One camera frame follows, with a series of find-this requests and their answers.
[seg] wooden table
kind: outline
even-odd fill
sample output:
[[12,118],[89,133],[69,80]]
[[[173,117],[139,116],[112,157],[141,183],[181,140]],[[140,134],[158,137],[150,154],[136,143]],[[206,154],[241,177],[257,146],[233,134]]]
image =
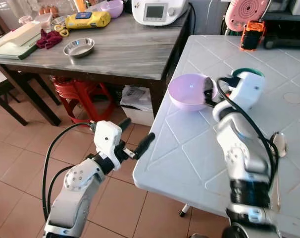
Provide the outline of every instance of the wooden table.
[[[17,71],[148,87],[156,115],[172,59],[178,59],[177,52],[182,51],[189,35],[189,12],[164,27],[141,25],[131,14],[123,13],[104,28],[72,30],[58,45],[38,49],[24,60],[0,59],[0,71],[53,125],[60,123],[59,118],[29,84],[19,80]],[[68,42],[83,37],[95,41],[90,55],[82,59],[64,55]]]

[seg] stool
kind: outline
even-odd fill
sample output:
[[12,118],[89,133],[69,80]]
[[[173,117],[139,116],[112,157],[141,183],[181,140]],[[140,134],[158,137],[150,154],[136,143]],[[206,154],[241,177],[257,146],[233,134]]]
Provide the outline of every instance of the stool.
[[[53,76],[52,78],[55,90],[73,123],[105,120],[113,112],[115,108],[114,100],[103,83],[57,76]],[[102,114],[98,114],[91,100],[91,97],[95,95],[105,95],[110,101],[109,106]],[[89,119],[75,118],[73,110],[78,103],[83,106]]]

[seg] egg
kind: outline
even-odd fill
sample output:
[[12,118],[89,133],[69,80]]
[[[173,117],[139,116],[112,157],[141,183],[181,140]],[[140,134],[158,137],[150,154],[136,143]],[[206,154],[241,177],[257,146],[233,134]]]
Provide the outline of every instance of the egg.
[[52,16],[53,16],[53,17],[58,17],[58,16],[59,16],[59,15],[58,15],[59,10],[57,9],[56,6],[50,7],[50,12],[52,13]]
[[40,10],[39,10],[39,15],[42,15],[45,13],[45,8],[44,7],[41,7]]
[[49,6],[46,6],[45,7],[45,13],[49,13],[50,12],[50,7]]

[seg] pink bowl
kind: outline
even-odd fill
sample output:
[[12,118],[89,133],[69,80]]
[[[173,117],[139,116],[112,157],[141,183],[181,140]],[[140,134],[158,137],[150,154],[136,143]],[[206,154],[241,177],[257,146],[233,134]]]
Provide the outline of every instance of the pink bowl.
[[124,9],[124,2],[122,0],[106,1],[100,6],[102,11],[108,11],[111,18],[120,16]]
[[[173,79],[168,92],[170,99],[178,108],[193,112],[206,107],[204,96],[204,82],[208,78],[203,74],[183,74]],[[214,80],[213,98],[217,94],[217,86]]]

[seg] orange device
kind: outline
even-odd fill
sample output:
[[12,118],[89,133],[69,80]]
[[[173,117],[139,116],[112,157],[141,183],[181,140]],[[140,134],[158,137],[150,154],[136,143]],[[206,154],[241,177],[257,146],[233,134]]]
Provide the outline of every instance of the orange device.
[[264,21],[248,21],[241,37],[240,49],[243,51],[255,51],[264,31]]

